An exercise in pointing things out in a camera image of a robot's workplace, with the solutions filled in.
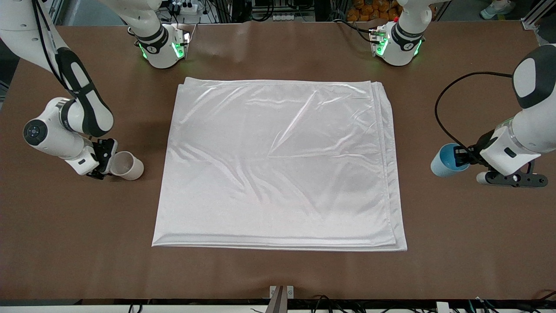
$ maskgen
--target folded white fabric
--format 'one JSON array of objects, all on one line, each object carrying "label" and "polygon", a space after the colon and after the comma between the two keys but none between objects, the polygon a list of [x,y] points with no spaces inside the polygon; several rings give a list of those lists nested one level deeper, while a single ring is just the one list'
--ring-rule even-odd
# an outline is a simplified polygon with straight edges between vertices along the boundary
[{"label": "folded white fabric", "polygon": [[187,78],[152,245],[407,250],[382,84]]}]

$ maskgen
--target brown tabletop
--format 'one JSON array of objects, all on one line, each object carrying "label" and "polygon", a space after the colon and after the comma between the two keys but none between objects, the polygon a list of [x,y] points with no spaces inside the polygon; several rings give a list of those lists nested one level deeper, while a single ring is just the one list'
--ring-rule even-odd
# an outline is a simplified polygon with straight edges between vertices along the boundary
[{"label": "brown tabletop", "polygon": [[[80,177],[30,148],[23,126],[66,93],[22,61],[0,114],[0,298],[259,298],[284,284],[299,298],[528,299],[556,288],[554,182],[486,187],[475,182],[478,165],[446,179],[429,168],[450,142],[434,119],[438,93],[468,72],[511,73],[537,46],[519,22],[432,23],[405,67],[373,58],[356,32],[333,23],[200,25],[188,60],[167,70],[143,60],[124,27],[60,33],[114,113],[110,137],[145,173],[134,182]],[[408,251],[152,248],[173,103],[186,76],[382,82],[394,111]],[[440,115],[471,144],[519,109],[510,79],[472,77],[446,93]],[[556,181],[556,153],[536,170]]]}]

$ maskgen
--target white cup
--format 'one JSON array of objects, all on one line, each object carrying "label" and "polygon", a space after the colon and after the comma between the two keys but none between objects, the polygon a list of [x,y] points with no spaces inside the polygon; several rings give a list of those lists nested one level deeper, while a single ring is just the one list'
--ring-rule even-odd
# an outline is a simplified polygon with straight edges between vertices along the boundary
[{"label": "white cup", "polygon": [[143,162],[127,151],[116,153],[111,162],[110,173],[127,180],[141,177],[145,169]]},{"label": "white cup", "polygon": [[430,170],[438,177],[450,177],[462,172],[469,167],[469,164],[456,166],[454,147],[456,144],[445,144],[440,148],[433,161],[430,163]]}]

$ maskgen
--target sneaker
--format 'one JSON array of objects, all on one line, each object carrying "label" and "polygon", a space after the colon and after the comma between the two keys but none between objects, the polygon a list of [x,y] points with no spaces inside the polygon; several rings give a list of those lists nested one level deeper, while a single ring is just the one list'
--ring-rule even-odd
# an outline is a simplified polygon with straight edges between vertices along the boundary
[{"label": "sneaker", "polygon": [[515,8],[515,2],[505,1],[500,8],[495,8],[494,3],[491,3],[486,9],[482,10],[480,15],[484,19],[491,19],[498,14],[508,14]]}]

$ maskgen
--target white sock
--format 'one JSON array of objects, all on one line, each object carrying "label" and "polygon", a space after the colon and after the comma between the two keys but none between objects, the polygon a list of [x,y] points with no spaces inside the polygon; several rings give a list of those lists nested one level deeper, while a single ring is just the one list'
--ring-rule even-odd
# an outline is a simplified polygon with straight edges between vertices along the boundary
[{"label": "white sock", "polygon": [[495,9],[500,10],[503,9],[506,4],[508,3],[508,0],[494,0],[492,1],[492,4],[494,6]]}]

